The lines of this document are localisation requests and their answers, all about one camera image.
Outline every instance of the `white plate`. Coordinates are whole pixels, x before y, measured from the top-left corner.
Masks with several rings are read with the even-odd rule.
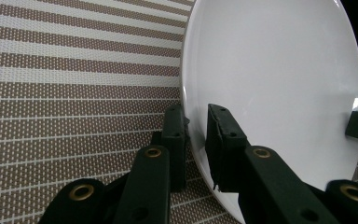
[[[207,104],[228,108],[252,145],[275,149],[319,189],[351,179],[358,141],[358,50],[338,0],[198,0],[186,28],[182,103],[209,187]],[[243,222],[236,194],[213,192]]]

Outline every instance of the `table mat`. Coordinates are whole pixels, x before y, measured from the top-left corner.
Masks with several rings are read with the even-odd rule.
[[[0,223],[36,223],[67,183],[105,184],[180,103],[193,1],[0,0]],[[236,223],[187,152],[171,223]],[[358,169],[354,179],[358,180]]]

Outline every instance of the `woven texture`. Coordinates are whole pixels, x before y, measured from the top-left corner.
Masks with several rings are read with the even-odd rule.
[[[165,108],[180,103],[192,5],[0,0],[0,223],[36,223],[69,182],[107,184],[130,170]],[[236,223],[187,155],[171,223]]]

